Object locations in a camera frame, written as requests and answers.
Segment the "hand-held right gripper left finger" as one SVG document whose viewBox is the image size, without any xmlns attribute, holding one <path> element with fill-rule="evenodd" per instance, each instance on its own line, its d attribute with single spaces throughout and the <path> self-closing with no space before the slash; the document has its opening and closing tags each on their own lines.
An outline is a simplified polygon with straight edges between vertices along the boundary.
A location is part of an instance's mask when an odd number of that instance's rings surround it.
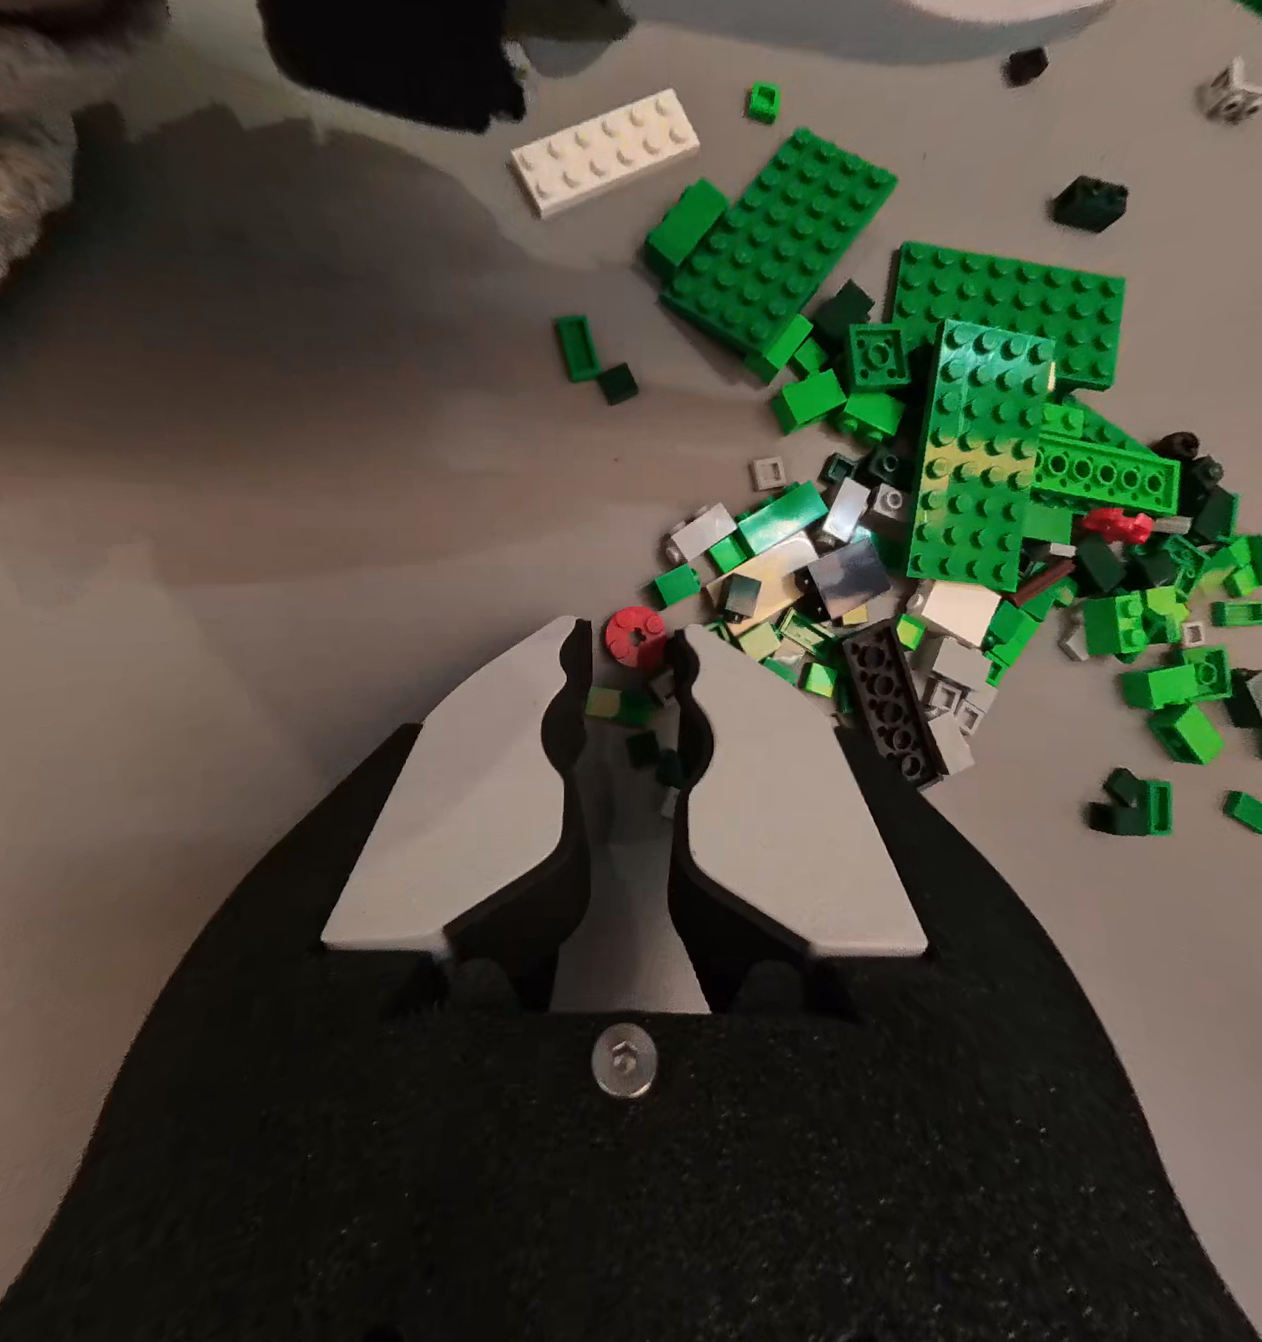
<svg viewBox="0 0 1262 1342">
<path fill-rule="evenodd" d="M 431 708 L 322 944 L 486 959 L 523 1006 L 548 1008 L 589 904 L 576 793 L 589 688 L 591 625 L 557 616 Z"/>
</svg>

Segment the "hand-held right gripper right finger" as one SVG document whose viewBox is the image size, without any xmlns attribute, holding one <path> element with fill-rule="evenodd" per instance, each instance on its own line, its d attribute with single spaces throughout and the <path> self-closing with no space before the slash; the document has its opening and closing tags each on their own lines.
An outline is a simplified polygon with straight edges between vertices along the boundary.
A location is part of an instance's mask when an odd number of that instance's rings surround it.
<svg viewBox="0 0 1262 1342">
<path fill-rule="evenodd" d="M 669 912 L 706 1002 L 729 1004 L 755 963 L 808 978 L 921 957 L 927 934 L 829 714 L 702 625 L 669 654 L 685 769 Z"/>
</svg>

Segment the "red round lego piece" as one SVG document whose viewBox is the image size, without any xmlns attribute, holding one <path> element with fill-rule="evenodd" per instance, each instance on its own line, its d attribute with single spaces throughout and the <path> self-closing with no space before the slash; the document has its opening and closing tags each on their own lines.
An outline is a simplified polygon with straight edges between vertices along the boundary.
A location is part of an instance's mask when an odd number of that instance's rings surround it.
<svg viewBox="0 0 1262 1342">
<path fill-rule="evenodd" d="M 614 661 L 653 672 L 663 661 L 669 629 L 659 612 L 644 605 L 618 608 L 604 625 L 604 646 Z"/>
</svg>

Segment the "person's left forearm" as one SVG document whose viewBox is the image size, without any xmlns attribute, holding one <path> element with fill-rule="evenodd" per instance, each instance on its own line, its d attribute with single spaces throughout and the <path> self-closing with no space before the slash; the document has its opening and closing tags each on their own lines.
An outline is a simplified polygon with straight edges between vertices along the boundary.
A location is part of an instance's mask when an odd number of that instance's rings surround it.
<svg viewBox="0 0 1262 1342">
<path fill-rule="evenodd" d="M 0 286 L 73 199 L 73 116 L 167 24 L 166 1 L 0 1 Z"/>
</svg>

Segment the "long white lego plate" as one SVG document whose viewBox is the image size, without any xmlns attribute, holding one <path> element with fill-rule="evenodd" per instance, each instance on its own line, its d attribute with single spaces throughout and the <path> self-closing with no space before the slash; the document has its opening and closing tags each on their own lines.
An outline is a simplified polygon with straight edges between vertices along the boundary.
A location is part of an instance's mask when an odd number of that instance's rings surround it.
<svg viewBox="0 0 1262 1342">
<path fill-rule="evenodd" d="M 699 152 L 674 88 L 646 94 L 510 150 L 512 177 L 546 220 Z"/>
</svg>

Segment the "pile of lego pieces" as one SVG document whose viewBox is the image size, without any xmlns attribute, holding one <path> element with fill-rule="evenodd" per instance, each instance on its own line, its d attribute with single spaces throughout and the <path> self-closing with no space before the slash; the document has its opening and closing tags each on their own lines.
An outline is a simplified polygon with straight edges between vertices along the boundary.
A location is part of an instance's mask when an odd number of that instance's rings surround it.
<svg viewBox="0 0 1262 1342">
<path fill-rule="evenodd" d="M 898 248 L 887 322 L 846 282 L 804 311 L 896 177 L 797 128 L 736 199 L 685 186 L 642 245 L 661 303 L 744 358 L 782 431 L 831 426 L 866 446 L 817 480 L 753 465 L 763 499 L 670 531 L 655 612 L 706 595 L 708 631 L 861 720 L 925 789 L 974 763 L 970 738 L 1051 612 L 1073 659 L 1113 657 L 1128 706 L 1175 763 L 1256 737 L 1262 671 L 1194 620 L 1262 625 L 1262 533 L 1188 431 L 1143 444 L 1073 397 L 1107 390 L 1124 278 L 925 241 Z M 674 695 L 591 688 L 586 714 L 635 729 L 629 761 L 676 797 L 685 769 L 652 721 Z"/>
</svg>

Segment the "dark green lego brick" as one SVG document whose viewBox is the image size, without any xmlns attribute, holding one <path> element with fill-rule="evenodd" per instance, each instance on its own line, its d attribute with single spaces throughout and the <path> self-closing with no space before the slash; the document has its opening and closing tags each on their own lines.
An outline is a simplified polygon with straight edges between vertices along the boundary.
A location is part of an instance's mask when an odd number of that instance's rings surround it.
<svg viewBox="0 0 1262 1342">
<path fill-rule="evenodd" d="M 1049 216 L 1058 224 L 1100 233 L 1126 213 L 1128 186 L 1090 175 L 1077 175 L 1049 203 Z"/>
</svg>

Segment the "white lego bracket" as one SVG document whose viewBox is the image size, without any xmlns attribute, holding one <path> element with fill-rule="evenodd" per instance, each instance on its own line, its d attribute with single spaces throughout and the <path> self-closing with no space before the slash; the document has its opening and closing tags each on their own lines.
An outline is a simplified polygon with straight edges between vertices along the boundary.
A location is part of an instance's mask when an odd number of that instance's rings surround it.
<svg viewBox="0 0 1262 1342">
<path fill-rule="evenodd" d="M 1234 56 L 1196 88 L 1196 107 L 1219 124 L 1247 124 L 1262 111 L 1262 84 L 1251 81 L 1241 56 Z"/>
</svg>

